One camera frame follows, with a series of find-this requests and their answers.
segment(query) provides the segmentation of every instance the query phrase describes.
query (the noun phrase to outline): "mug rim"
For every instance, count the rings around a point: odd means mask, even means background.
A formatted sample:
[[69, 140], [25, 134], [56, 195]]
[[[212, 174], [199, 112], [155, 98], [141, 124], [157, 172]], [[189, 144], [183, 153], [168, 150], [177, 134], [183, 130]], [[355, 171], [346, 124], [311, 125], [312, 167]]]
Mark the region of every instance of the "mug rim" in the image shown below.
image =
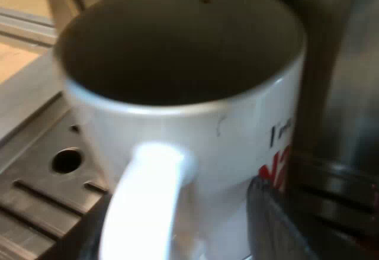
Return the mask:
[[126, 113], [126, 114], [136, 114], [136, 115], [193, 115], [199, 113], [207, 113], [213, 111], [219, 111], [225, 108], [228, 104], [240, 101], [246, 97], [251, 97], [260, 94], [264, 89], [270, 89], [274, 84], [279, 83], [282, 78], [288, 73], [297, 63], [301, 62], [306, 54], [307, 46], [307, 36], [304, 30], [303, 24], [298, 18], [298, 16], [280, 0], [273, 0], [278, 2], [283, 9], [289, 13], [296, 25], [297, 35], [298, 35], [298, 48], [294, 49], [292, 56], [290, 56], [285, 64], [283, 64], [280, 69], [278, 69], [274, 74], [272, 74], [267, 79], [263, 80], [257, 85], [251, 88], [231, 95], [226, 98], [220, 98], [215, 100], [209, 100], [204, 102], [192, 103], [192, 104], [182, 104], [182, 105], [144, 105], [144, 104], [133, 104], [129, 102], [123, 102], [116, 99], [107, 98], [96, 92], [87, 89], [78, 82], [76, 82], [70, 75], [62, 70], [63, 66], [59, 62], [56, 52], [54, 52], [54, 61], [58, 65], [60, 74], [63, 76], [65, 81], [66, 93], [68, 96], [75, 96], [76, 99], [93, 106], [94, 108], [99, 108], [102, 110]]

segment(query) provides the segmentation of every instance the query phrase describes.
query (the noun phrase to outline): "stainless steel surface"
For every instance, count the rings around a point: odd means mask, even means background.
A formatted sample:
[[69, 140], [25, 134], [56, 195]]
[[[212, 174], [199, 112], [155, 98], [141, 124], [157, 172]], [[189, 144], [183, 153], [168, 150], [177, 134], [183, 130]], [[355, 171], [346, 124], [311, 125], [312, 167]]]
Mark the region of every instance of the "stainless steel surface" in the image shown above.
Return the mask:
[[47, 18], [0, 8], [0, 40], [33, 51], [52, 47], [56, 39], [53, 23]]
[[[105, 193], [102, 175], [70, 129], [74, 121], [67, 113], [62, 97], [56, 97], [0, 147], [1, 259], [36, 259], [64, 243]], [[59, 174], [52, 159], [67, 147], [77, 147], [84, 158], [77, 170]]]
[[379, 0], [352, 0], [314, 155], [378, 181]]
[[355, 237], [379, 236], [379, 183], [344, 165], [292, 159], [289, 197], [329, 226]]
[[51, 51], [0, 84], [0, 146], [17, 127], [60, 90]]

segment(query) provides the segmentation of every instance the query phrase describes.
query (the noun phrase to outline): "drip tray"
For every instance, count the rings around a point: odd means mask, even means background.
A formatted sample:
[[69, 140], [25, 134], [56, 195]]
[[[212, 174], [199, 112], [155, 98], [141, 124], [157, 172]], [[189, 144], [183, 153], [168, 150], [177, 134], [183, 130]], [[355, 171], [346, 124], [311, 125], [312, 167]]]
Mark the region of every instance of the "drip tray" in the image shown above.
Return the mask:
[[0, 144], [0, 259], [95, 259], [110, 199], [60, 95]]

